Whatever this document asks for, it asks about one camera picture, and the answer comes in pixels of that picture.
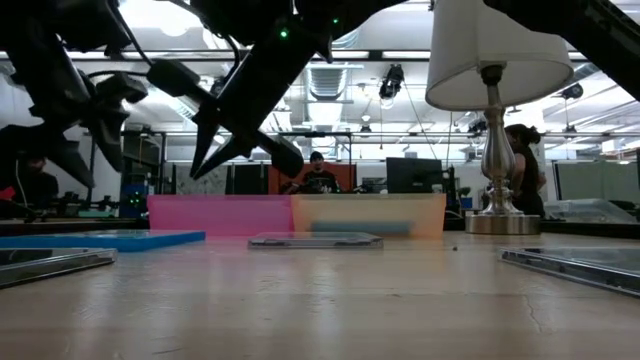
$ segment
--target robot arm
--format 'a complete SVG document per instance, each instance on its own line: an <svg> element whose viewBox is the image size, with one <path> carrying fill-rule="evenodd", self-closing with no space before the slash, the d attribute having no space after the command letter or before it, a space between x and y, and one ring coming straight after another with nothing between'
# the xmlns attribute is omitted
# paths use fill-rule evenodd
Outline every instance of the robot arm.
<svg viewBox="0 0 640 360"><path fill-rule="evenodd" d="M640 101L640 25L609 0L484 0L524 27L559 35Z"/></svg>
<svg viewBox="0 0 640 360"><path fill-rule="evenodd" d="M608 0L483 1L533 31L560 35L640 100L640 26ZM192 176L200 177L236 156L248 156L259 146L271 153L276 168L295 177L302 168L299 150L284 139L261 133L261 123L315 53L331 62L334 39L356 29L376 12L402 2L295 0L297 13L290 0L180 2L214 34L253 45L215 95L200 88L199 76L179 62L150 62L147 79L151 83L172 96L189 96L199 104L193 119L198 125L198 143ZM106 45L106 52L111 53L133 39L121 17L114 16L118 0L45 0L43 11L27 8L26 3L2 13L0 48L9 54L18 80L31 95L35 104L32 112L44 122L32 128L0 130L0 144L6 148L3 155L33 150L29 147L41 141L35 150L90 186L91 174L62 133L76 124L87 127L118 170L119 129L127 117L120 102L126 98L135 103L146 93L140 83L122 76L93 86L73 67L65 48L88 51ZM11 28L16 18L28 22L21 29ZM221 126L233 136L205 161Z"/></svg>
<svg viewBox="0 0 640 360"><path fill-rule="evenodd" d="M43 1L39 11L21 4L0 15L0 49L6 51L15 68L12 78L25 87L33 101L31 115L43 122L1 129L0 160L11 163L23 154L45 156L92 187L93 177L78 152L78 143L68 141L63 133L76 125L86 127L119 170L120 128L128 117L121 101L137 102L144 98L146 89L119 74L94 86L75 68L65 48L87 51L106 45L111 51L128 45L129 38L113 19L106 1Z"/></svg>

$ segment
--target gray partition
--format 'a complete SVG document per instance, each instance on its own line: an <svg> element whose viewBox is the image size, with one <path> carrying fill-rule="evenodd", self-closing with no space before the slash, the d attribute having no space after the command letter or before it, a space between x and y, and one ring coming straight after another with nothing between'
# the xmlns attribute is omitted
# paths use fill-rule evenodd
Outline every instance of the gray partition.
<svg viewBox="0 0 640 360"><path fill-rule="evenodd" d="M605 199L640 202L635 164L558 163L559 200Z"/></svg>

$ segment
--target desk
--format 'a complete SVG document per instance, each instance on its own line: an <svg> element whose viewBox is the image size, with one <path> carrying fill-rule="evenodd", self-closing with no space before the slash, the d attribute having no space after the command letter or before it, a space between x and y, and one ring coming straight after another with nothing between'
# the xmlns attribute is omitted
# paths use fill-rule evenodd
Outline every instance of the desk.
<svg viewBox="0 0 640 360"><path fill-rule="evenodd" d="M637 359L640 301L499 262L567 235L392 241L383 251L209 242L0 291L3 360Z"/></svg>

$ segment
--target orange panel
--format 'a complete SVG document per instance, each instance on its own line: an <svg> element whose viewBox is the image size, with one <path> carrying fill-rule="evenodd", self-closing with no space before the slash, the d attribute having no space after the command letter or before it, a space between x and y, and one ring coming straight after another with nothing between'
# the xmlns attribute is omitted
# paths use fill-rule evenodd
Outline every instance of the orange panel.
<svg viewBox="0 0 640 360"><path fill-rule="evenodd" d="M355 168L355 165L348 164L325 164L325 169L336 176L338 184L343 191L351 191L353 189L353 181L356 178ZM302 184L302 177L311 170L313 170L311 164L304 164L304 168L300 172L300 175L291 180L286 175L276 170L273 166L269 166L269 194L279 194L280 187L290 181Z"/></svg>
<svg viewBox="0 0 640 360"><path fill-rule="evenodd" d="M329 224L344 231L375 234L386 228L391 230L384 230L384 236L439 239L444 227L446 195L296 195L291 202L297 232L314 231Z"/></svg>

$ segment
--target silver lamp base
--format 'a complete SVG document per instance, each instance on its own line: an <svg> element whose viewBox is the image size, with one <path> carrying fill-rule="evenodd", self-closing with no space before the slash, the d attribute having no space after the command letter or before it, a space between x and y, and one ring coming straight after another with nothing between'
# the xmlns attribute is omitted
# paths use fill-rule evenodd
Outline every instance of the silver lamp base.
<svg viewBox="0 0 640 360"><path fill-rule="evenodd" d="M538 235L537 215L471 215L466 217L466 231L482 235Z"/></svg>

